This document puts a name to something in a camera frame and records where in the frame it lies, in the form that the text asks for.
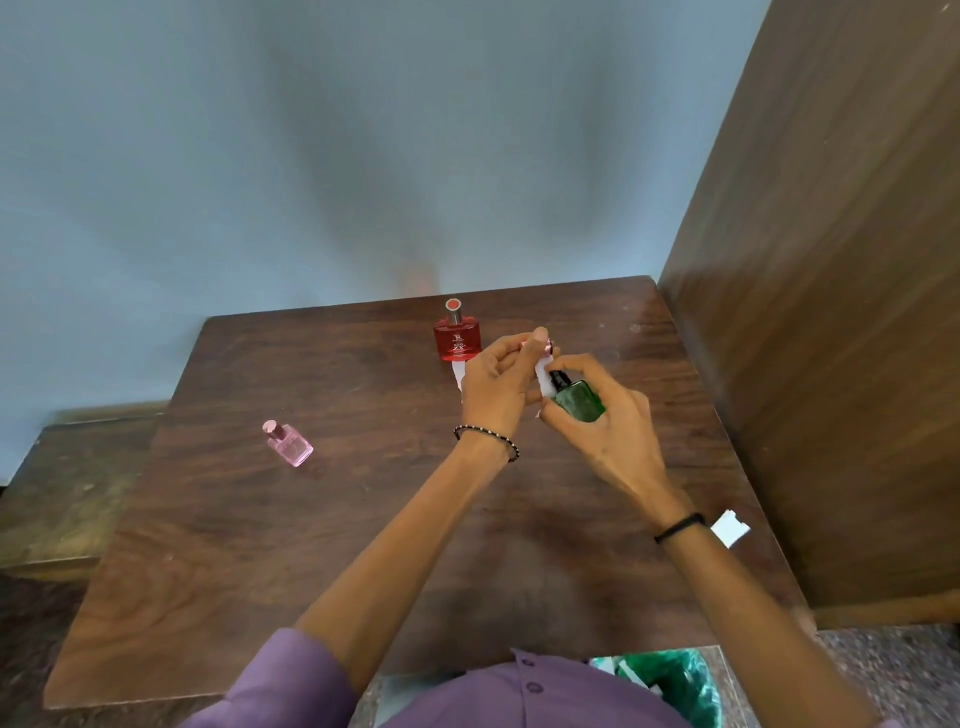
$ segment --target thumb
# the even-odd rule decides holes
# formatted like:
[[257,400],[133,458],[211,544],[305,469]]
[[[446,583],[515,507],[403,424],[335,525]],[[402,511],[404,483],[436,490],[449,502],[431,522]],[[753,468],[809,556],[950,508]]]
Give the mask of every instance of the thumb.
[[514,380],[520,391],[526,391],[527,382],[533,378],[534,369],[537,362],[543,358],[546,351],[546,342],[549,338],[546,328],[537,327],[530,334],[530,338],[523,343],[523,349],[510,368],[510,377]]
[[567,442],[576,449],[582,449],[586,444],[586,438],[589,436],[590,425],[574,420],[552,400],[543,400],[543,409],[537,415],[544,423],[562,434]]

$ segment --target purple shirt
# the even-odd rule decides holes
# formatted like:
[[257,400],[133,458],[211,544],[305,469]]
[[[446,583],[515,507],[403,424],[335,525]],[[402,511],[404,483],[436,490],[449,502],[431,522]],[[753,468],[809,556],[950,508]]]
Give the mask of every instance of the purple shirt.
[[[356,697],[319,642],[278,630],[219,703],[181,728],[347,728]],[[689,728],[652,692],[561,657],[515,650],[512,663],[425,692],[384,728]],[[893,722],[881,728],[894,728]]]

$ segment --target wall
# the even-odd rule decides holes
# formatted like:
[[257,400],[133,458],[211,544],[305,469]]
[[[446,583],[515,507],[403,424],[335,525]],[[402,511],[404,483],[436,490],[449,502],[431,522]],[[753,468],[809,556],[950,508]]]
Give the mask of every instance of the wall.
[[960,619],[958,240],[960,5],[774,0],[660,285],[823,624]]
[[0,9],[0,475],[204,317],[659,272],[767,0]]

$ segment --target black bracelet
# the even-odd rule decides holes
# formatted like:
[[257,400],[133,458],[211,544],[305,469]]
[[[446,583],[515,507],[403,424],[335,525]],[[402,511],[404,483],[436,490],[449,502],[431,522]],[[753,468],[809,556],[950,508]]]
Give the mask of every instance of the black bracelet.
[[457,425],[454,427],[453,434],[457,436],[457,440],[460,439],[460,433],[465,429],[472,429],[474,432],[483,432],[485,435],[495,437],[501,443],[506,443],[507,447],[514,452],[513,456],[507,460],[508,463],[514,462],[520,456],[520,450],[517,449],[516,445],[514,445],[513,440],[511,440],[509,437],[504,437],[503,435],[500,435],[491,429],[486,429],[485,427],[481,427],[479,425]]
[[694,523],[699,523],[700,525],[707,525],[707,519],[704,518],[702,513],[693,513],[687,516],[682,521],[677,521],[672,526],[667,528],[659,536],[654,536],[654,541],[658,544],[662,544],[666,539],[673,536],[675,533],[680,533],[688,526],[693,525]]

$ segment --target red perfume bottle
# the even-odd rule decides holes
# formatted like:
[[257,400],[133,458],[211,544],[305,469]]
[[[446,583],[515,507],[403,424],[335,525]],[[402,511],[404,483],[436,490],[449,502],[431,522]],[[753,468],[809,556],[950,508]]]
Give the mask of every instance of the red perfume bottle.
[[278,425],[276,420],[267,420],[263,424],[263,431],[267,433],[267,445],[279,452],[294,468],[313,452],[313,446],[289,425]]
[[480,322],[460,312],[460,299],[449,299],[449,315],[433,325],[437,352],[443,361],[467,361],[483,348],[480,344]]

